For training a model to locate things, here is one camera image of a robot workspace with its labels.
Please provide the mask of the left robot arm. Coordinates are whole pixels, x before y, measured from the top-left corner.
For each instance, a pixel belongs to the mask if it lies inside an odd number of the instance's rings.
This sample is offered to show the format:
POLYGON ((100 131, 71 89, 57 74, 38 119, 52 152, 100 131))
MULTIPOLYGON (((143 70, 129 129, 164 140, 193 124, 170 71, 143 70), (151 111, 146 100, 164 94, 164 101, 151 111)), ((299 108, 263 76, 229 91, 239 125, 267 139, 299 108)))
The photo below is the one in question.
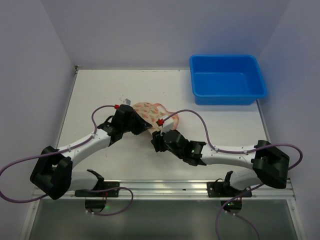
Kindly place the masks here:
POLYGON ((51 199, 57 200, 68 191, 100 193, 104 178, 92 169, 78 172, 74 168, 94 153, 121 140, 125 133, 139 135, 152 125, 131 106, 115 106, 115 113, 80 140, 60 147, 46 147, 30 175, 30 181, 51 199))

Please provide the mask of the floral pink laundry bag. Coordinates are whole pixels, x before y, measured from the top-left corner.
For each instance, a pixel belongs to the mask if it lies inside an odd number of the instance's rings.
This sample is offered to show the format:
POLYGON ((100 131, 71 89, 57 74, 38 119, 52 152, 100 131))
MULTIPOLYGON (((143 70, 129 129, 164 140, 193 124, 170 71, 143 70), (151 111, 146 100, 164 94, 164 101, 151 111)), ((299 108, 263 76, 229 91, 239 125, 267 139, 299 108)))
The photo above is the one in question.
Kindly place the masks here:
POLYGON ((132 106, 132 108, 142 117, 146 122, 152 125, 152 128, 147 131, 152 135, 153 132, 160 131, 156 121, 163 116, 169 116, 173 112, 168 111, 160 103, 138 102, 132 106))

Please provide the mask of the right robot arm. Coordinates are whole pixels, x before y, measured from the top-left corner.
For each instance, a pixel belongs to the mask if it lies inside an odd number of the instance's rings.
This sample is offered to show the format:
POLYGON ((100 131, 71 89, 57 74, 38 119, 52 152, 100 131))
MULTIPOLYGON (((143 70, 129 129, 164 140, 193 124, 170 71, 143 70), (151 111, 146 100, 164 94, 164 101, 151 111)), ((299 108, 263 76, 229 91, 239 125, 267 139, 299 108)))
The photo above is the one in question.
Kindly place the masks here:
POLYGON ((270 142, 259 140, 256 145, 242 147, 210 146, 207 142, 186 139, 179 131, 152 133, 151 143, 156 152, 169 151, 191 166, 229 165, 242 170, 230 171, 224 179, 227 191, 244 191, 264 184, 285 189, 290 158, 270 142))

